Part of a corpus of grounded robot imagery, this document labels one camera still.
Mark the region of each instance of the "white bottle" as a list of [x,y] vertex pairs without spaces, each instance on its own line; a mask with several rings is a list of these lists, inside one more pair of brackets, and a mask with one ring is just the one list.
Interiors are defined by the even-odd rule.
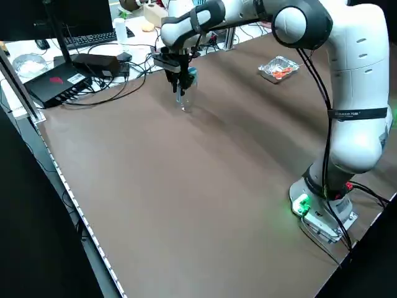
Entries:
[[123,52],[128,52],[128,36],[125,27],[125,19],[117,17],[114,19],[114,29],[116,31],[117,42],[121,46]]

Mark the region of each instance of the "desk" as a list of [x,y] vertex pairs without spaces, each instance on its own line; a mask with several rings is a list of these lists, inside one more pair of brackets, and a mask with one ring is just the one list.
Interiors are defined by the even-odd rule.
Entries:
[[[304,68],[280,85],[261,78],[257,67],[276,55],[299,61],[271,36],[196,59],[191,114],[175,109],[163,73],[123,100],[44,111],[39,130],[129,297],[313,297],[334,271],[288,198],[324,147],[324,103]],[[313,59],[329,87],[325,52]],[[357,180],[391,197],[396,148],[392,132]],[[380,208],[352,197],[355,240]]]
[[[143,32],[141,30],[142,23],[145,22],[145,17],[140,16],[140,17],[134,17],[131,19],[126,20],[126,25],[128,28],[130,28],[133,33],[135,34],[134,37],[131,37],[128,39],[128,44],[130,45],[139,45],[139,44],[146,44],[146,45],[154,45],[156,41],[157,34],[155,31],[153,32]],[[236,43],[244,42],[249,40],[250,38],[253,37],[258,37],[261,35],[265,35],[266,33],[270,32],[270,29],[266,28],[258,28],[257,26],[251,24],[251,25],[244,25],[241,27],[238,27],[236,29]],[[20,41],[20,42],[12,42],[12,43],[7,43],[7,47],[10,51],[11,56],[9,57],[10,62],[17,58],[19,55],[22,54],[27,54],[27,53],[36,53],[38,55],[42,55],[42,57],[48,62],[48,67],[52,68],[53,67],[53,58],[55,56],[61,56],[61,51],[59,49],[58,42],[55,39],[48,39],[48,43],[50,44],[50,48],[45,52],[37,48],[36,43],[33,40],[28,40],[28,41]],[[157,41],[157,47],[163,47],[163,41],[161,38],[158,39]],[[220,48],[223,48],[223,43],[219,43],[218,46]],[[71,50],[70,54],[75,54],[77,52],[79,53],[87,53],[89,47],[85,48],[80,48],[77,50]],[[118,54],[122,53],[122,48],[119,45],[101,45],[99,47],[96,47],[90,51],[91,54],[98,54],[98,55],[113,55],[117,56]],[[133,56],[133,62],[134,63],[142,63],[145,61],[146,55],[151,53],[150,47],[146,46],[131,46],[130,47],[130,53]],[[153,65],[153,59],[150,59],[148,62],[148,67],[149,65]],[[160,70],[161,68],[158,68],[157,66],[153,68],[153,71],[155,70]],[[134,70],[130,70],[130,77],[129,79],[135,79],[138,76],[138,72]],[[25,83],[28,80],[32,78],[23,78],[20,77],[20,80]],[[116,79],[114,81],[114,84],[111,84],[110,86],[115,86],[118,83],[123,82],[123,78],[119,78],[118,80]],[[98,90],[99,87],[94,83],[93,88],[95,90]],[[6,95],[7,101],[9,103],[10,109],[13,111],[13,115],[16,119],[25,117],[27,115],[26,111],[22,107],[22,104],[18,100],[17,96],[14,94],[12,91],[10,85],[8,84],[7,81],[2,82],[1,87],[3,88],[4,94]]]

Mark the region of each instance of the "bottle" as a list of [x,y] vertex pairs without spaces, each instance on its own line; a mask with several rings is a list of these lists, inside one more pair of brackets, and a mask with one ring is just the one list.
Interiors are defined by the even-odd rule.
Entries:
[[116,31],[117,42],[121,46],[123,52],[128,53],[128,36],[125,27],[125,19],[117,17],[114,19],[114,29]]
[[181,96],[180,104],[182,111],[186,113],[192,112],[192,107],[197,97],[197,69],[195,67],[189,67],[189,74],[194,77],[193,83],[188,90],[185,90],[185,94]]

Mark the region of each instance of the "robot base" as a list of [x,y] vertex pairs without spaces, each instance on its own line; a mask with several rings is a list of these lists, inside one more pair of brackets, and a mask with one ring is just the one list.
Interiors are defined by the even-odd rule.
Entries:
[[[301,178],[290,188],[292,212],[302,217],[303,210],[310,206],[304,221],[322,238],[328,242],[338,242],[342,238],[342,230],[334,217],[329,213],[323,198],[313,194]],[[353,206],[348,194],[340,200],[330,202],[331,208],[339,217],[346,230],[355,222],[358,215],[352,211]]]

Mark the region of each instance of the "orange food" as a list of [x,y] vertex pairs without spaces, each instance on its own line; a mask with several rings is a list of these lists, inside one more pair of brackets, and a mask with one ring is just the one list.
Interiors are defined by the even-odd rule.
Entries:
[[273,76],[277,79],[283,78],[292,71],[292,67],[284,68],[282,71],[273,71]]

